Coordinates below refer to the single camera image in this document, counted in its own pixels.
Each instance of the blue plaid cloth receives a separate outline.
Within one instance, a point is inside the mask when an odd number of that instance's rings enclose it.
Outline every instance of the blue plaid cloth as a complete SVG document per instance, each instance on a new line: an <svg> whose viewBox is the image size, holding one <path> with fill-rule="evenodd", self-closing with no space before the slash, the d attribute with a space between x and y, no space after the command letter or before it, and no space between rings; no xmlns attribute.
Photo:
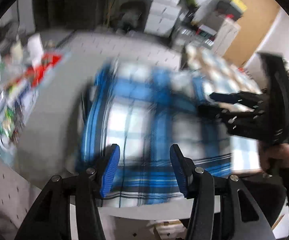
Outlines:
<svg viewBox="0 0 289 240"><path fill-rule="evenodd" d="M203 82L199 72L174 72L135 62L116 60L101 69L77 163L81 170L105 155L106 146L119 145L113 186L99 206L129 207L183 198L170 162L173 143L212 175L231 172L225 126L197 115L196 106L207 98Z"/></svg>

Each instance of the black object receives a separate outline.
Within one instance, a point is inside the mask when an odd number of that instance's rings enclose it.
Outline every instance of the black object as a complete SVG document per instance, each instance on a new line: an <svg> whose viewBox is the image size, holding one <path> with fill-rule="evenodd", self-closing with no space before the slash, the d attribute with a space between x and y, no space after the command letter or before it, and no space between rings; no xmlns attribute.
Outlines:
<svg viewBox="0 0 289 240"><path fill-rule="evenodd" d="M194 19L195 13L199 9L199 5L195 4L193 0L180 0L179 4L182 4L183 9L188 10L182 22L186 23L189 28L192 28L193 26L191 25L191 22Z"/></svg>
<svg viewBox="0 0 289 240"><path fill-rule="evenodd" d="M272 227L286 201L286 188L283 186L281 178L278 176L264 178L263 174L258 173L251 176L250 174L247 176L239 174L239 179L242 179L243 184L259 205L270 227ZM188 228L189 219L180 221Z"/></svg>
<svg viewBox="0 0 289 240"><path fill-rule="evenodd" d="M71 195L76 200L79 240L105 239L96 198L102 199L109 192L119 158L119 146L112 144L93 168L65 179L53 176L30 208L15 240L70 240Z"/></svg>
<svg viewBox="0 0 289 240"><path fill-rule="evenodd" d="M186 240L273 240L271 227L242 180L214 177L195 167L177 144L170 159L180 192L194 198ZM214 196L220 195L221 211L214 216Z"/></svg>
<svg viewBox="0 0 289 240"><path fill-rule="evenodd" d="M117 17L111 22L111 26L115 31L121 29L125 33L131 30L144 31L149 7L145 0L123 3L118 10Z"/></svg>
<svg viewBox="0 0 289 240"><path fill-rule="evenodd" d="M268 79L265 94L239 92L232 94L212 93L217 102L240 103L252 112L230 112L212 104L198 106L200 116L219 118L228 133L257 139L268 146L289 143L289 78L281 56L259 53ZM279 162L270 160L268 174L278 174Z"/></svg>
<svg viewBox="0 0 289 240"><path fill-rule="evenodd" d="M233 21L239 20L243 15L243 11L237 5L232 5L231 0L219 0L215 9L220 14L232 15Z"/></svg>

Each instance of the yellow object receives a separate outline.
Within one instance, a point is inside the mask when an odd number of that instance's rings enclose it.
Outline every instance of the yellow object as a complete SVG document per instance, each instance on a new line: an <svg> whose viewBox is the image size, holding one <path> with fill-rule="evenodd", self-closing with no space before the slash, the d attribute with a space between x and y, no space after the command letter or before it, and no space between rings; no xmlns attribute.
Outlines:
<svg viewBox="0 0 289 240"><path fill-rule="evenodd" d="M13 44L10 48L12 63L19 64L23 58L23 48L20 40Z"/></svg>
<svg viewBox="0 0 289 240"><path fill-rule="evenodd" d="M236 6L238 6L242 12L245 12L247 10L247 6L241 1L241 0L229 0L230 3L234 3Z"/></svg>
<svg viewBox="0 0 289 240"><path fill-rule="evenodd" d="M235 3L243 12L247 10L247 6L241 0L232 0L231 3Z"/></svg>

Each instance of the metal screw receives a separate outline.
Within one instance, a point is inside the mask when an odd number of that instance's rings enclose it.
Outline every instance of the metal screw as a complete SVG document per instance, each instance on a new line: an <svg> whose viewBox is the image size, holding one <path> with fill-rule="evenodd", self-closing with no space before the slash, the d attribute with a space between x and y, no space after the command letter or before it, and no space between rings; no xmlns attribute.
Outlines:
<svg viewBox="0 0 289 240"><path fill-rule="evenodd" d="M239 177L238 177L237 175L231 175L231 176L230 176L230 179L231 179L232 181L238 181L238 180L239 180Z"/></svg>
<svg viewBox="0 0 289 240"><path fill-rule="evenodd" d="M59 176L59 175L54 175L54 176L52 176L51 180L52 180L53 182L57 182L57 181L60 180L60 176Z"/></svg>
<svg viewBox="0 0 289 240"><path fill-rule="evenodd" d="M94 174L96 172L96 170L95 170L95 168L88 168L88 169L86 169L86 173L87 174Z"/></svg>
<svg viewBox="0 0 289 240"><path fill-rule="evenodd" d="M262 175L262 177L263 177L264 179L268 179L268 178L271 178L272 175L267 174L267 173L264 173L264 174Z"/></svg>
<svg viewBox="0 0 289 240"><path fill-rule="evenodd" d="M229 119L228 123L229 123L229 124L232 124L236 118L237 118L237 117L235 116L234 118Z"/></svg>
<svg viewBox="0 0 289 240"><path fill-rule="evenodd" d="M201 168L201 167L197 167L197 168L195 168L194 171L195 171L196 173L199 173L199 174L204 173L204 169Z"/></svg>

